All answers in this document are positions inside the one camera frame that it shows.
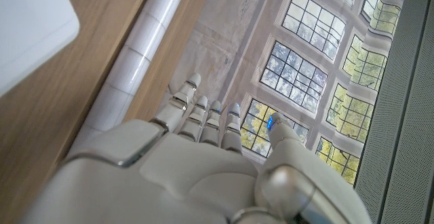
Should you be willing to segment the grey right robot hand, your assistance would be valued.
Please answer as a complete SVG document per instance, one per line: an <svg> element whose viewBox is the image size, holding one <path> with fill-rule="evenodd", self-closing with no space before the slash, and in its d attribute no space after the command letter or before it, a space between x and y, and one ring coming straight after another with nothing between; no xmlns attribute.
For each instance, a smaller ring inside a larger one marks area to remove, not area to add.
<svg viewBox="0 0 434 224"><path fill-rule="evenodd" d="M73 147L22 223L369 223L355 190L272 114L272 152L242 155L239 105L195 98L194 73L150 121Z"/></svg>

